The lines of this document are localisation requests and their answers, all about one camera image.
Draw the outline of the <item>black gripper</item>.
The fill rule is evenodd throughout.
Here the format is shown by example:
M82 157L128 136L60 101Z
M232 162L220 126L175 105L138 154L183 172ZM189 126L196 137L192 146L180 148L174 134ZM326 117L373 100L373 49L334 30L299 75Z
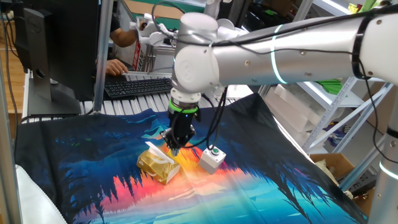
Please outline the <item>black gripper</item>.
M196 131L191 128L193 113L169 113L170 127L162 131L160 135L171 150L173 156L177 156L180 149L191 140Z

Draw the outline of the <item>bare person hand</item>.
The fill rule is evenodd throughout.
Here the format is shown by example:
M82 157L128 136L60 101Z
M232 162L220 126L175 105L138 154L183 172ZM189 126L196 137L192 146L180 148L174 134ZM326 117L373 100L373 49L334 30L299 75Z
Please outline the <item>bare person hand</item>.
M127 73L128 69L125 64L123 64L118 59L108 60L106 62L106 74L112 76L120 76L123 73Z

